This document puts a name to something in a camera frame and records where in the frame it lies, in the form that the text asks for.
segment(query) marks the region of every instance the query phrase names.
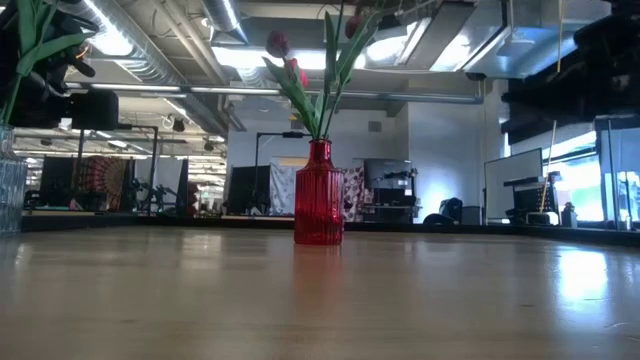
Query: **red vase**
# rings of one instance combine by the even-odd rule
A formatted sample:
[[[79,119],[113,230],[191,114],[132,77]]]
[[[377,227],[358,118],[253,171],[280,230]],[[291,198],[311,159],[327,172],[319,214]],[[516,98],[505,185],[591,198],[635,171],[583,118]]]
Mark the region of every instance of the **red vase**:
[[[296,173],[296,244],[342,243],[343,174],[331,163],[331,141],[313,140],[309,162]]]

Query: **whiteboard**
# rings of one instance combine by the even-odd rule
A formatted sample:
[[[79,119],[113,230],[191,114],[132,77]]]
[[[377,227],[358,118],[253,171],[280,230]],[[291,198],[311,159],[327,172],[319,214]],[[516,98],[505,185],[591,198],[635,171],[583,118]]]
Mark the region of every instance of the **whiteboard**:
[[[505,211],[513,209],[513,187],[504,186],[505,181],[533,176],[542,176],[542,149],[485,163],[487,218],[506,219]]]

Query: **glass vase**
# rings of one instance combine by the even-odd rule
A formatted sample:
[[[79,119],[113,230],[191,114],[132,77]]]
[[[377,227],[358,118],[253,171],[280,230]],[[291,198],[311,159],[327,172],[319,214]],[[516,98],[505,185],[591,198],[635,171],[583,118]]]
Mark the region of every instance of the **glass vase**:
[[[342,243],[343,174],[331,162],[331,142],[313,140],[307,165],[296,173],[296,244]]]
[[[27,163],[13,152],[13,128],[0,125],[0,236],[20,232]]]

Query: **flower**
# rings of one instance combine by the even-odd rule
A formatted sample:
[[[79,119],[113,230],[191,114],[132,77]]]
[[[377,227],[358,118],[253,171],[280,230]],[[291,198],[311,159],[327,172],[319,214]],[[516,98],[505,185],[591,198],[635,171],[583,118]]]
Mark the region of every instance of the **flower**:
[[[347,21],[347,24],[344,26],[344,34],[347,38],[351,39],[353,35],[356,34],[356,31],[358,31],[362,22],[364,22],[364,17],[362,15],[353,16],[349,21]]]
[[[279,59],[283,58],[289,53],[289,39],[287,35],[279,31],[272,31],[265,48],[269,55]]]
[[[300,69],[300,67],[298,66],[298,59],[293,58],[291,60],[287,60],[287,65],[290,66],[291,70],[293,71],[298,68],[300,71],[300,83],[302,84],[302,87],[309,87],[309,77],[307,76],[307,73],[305,73],[304,70]]]

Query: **table surface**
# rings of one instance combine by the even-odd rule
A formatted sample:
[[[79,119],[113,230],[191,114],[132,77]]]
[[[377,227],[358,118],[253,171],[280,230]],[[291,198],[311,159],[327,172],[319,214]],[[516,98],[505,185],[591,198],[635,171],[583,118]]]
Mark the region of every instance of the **table surface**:
[[[526,237],[0,239],[2,359],[640,359],[640,253]]]

